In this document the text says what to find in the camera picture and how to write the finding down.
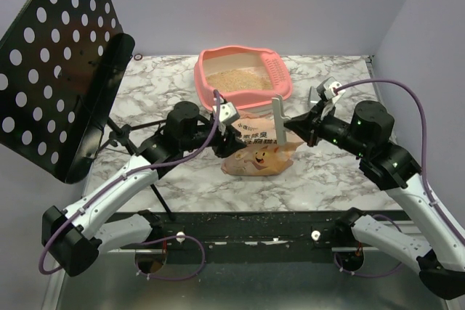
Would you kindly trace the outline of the grey bag sealing clip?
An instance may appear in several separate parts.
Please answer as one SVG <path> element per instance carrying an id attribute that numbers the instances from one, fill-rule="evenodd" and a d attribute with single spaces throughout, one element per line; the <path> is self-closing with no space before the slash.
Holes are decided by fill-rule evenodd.
<path id="1" fill-rule="evenodd" d="M 284 114 L 283 109 L 283 98 L 280 95 L 276 95 L 271 99 L 272 101 L 272 112 L 273 112 L 273 119 L 275 124 L 275 135 L 277 144 L 283 146 L 287 142 L 286 136 L 286 128 L 284 123 L 289 120 Z"/>

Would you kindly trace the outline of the silver metal litter scoop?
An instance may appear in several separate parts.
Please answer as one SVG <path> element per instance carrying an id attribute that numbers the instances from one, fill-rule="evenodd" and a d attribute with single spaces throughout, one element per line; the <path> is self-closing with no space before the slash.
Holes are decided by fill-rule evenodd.
<path id="1" fill-rule="evenodd" d="M 312 109 L 320 101 L 320 96 L 318 94 L 317 88 L 314 86 L 310 87 L 307 105 L 309 109 Z"/>

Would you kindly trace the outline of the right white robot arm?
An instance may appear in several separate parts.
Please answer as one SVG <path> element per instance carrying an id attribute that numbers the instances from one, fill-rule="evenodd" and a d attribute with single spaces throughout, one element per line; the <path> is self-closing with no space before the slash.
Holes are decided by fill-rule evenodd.
<path id="1" fill-rule="evenodd" d="M 357 103 L 347 123 L 318 102 L 302 115 L 287 118 L 283 125 L 309 146 L 324 140 L 359 159 L 359 169 L 386 192 L 422 233 L 415 239 L 390 228 L 358 209 L 351 209 L 334 228 L 336 241 L 344 246 L 364 242 L 397 259 L 420 277 L 440 298 L 464 295 L 464 248 L 451 227 L 442 220 L 436 205 L 428 201 L 421 166 L 405 148 L 390 141 L 394 118 L 375 101 Z"/>

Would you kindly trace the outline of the beige cat litter bag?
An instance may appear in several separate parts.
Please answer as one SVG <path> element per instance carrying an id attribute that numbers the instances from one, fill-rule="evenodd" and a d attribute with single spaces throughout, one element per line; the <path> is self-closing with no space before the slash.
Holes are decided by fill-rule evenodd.
<path id="1" fill-rule="evenodd" d="M 233 126 L 241 132 L 246 147 L 222 162 L 221 170 L 232 176 L 274 176 L 294 163 L 293 156 L 303 141 L 295 134 L 286 133 L 286 143 L 277 142 L 273 119 L 251 113 L 241 113 Z"/>

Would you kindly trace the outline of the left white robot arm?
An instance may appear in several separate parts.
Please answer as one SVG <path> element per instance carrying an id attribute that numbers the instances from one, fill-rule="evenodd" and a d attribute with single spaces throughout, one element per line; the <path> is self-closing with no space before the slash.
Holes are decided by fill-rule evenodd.
<path id="1" fill-rule="evenodd" d="M 155 184 L 176 166 L 192 160 L 210 147 L 218 158 L 245 148 L 233 123 L 240 117 L 233 103 L 217 97 L 210 118 L 192 102 L 178 102 L 162 126 L 134 150 L 126 164 L 92 194 L 64 209 L 51 206 L 41 220 L 39 271 L 51 255 L 70 277 L 86 271 L 99 254 L 141 243 L 154 248 L 161 231 L 149 213 L 110 223 L 109 218 L 142 189 Z"/>

